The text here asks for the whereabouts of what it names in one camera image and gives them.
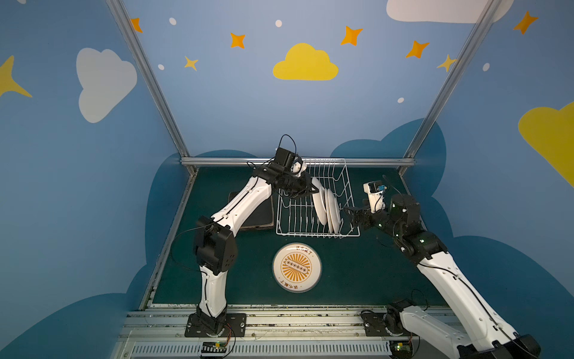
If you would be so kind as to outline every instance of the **black mounting plate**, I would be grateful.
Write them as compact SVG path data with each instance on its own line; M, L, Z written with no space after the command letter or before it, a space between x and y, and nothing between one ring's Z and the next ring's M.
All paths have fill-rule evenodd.
M386 330L383 316L385 313L363 312L360 314L364 321L364 333L368 337L389 337L391 334Z
M245 313L227 313L227 324L233 329L231 336L237 338L242 338L245 336L245 319L247 315ZM209 335L203 330L197 313L193 313L187 318L187 325L185 326L185 337L186 338L208 338ZM227 338L229 335L229 329L227 326L223 328L223 332L219 338Z

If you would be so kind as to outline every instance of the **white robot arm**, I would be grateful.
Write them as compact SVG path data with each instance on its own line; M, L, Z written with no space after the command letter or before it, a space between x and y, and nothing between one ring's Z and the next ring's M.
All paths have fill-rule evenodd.
M381 181L366 183L369 205L344 208L351 223L363 229L376 227L390 235L395 246L436 287L467 334L431 317L406 299L388 305L384 316L387 332L416 333L450 359L537 358L540 346L534 338L519 335L502 319L462 274L440 239L423 229L420 205L412 196L395 194L388 211L384 207L375 209L380 207L376 203L382 201L385 189Z
M268 164L254 169L243 190L230 203L210 218L198 220L195 255L201 272L202 293L195 315L202 332L217 337L227 323L227 271L238 254L235 236L239 228L275 190L284 190L291 198L318 193L306 168L301 157L279 147Z

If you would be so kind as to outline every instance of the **dish rack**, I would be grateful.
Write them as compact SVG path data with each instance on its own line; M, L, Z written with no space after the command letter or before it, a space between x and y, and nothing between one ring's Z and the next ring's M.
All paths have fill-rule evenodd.
M321 185L325 189L329 188L337 198L341 217L339 233L329 233L329 226L319 222L313 196L290 199L280 190L277 201L277 234L325 238L359 237L359 228L353 227L342 211L345 206L355 206L345 159L305 159L305 162L310 177L317 177Z

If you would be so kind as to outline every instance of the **vent grille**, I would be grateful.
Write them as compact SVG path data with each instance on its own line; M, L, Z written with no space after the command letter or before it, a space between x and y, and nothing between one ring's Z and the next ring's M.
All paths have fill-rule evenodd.
M236 342L229 357L263 356L381 356L391 355L388 341L269 341L263 343ZM199 345L169 342L136 343L131 358L196 358ZM203 354L221 357L221 354Z
M132 358L197 357L198 345L171 344L169 342L138 343L131 352Z

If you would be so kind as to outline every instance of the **white cloud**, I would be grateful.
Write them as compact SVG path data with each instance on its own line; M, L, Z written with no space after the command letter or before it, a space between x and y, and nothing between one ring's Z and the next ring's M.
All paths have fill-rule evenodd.
M488 0L389 0L387 14L398 21L432 21L474 24ZM514 0L502 0L494 15L500 20Z
M112 50L84 48L77 54L76 72L84 88L80 112L91 123L101 121L135 87L135 67Z

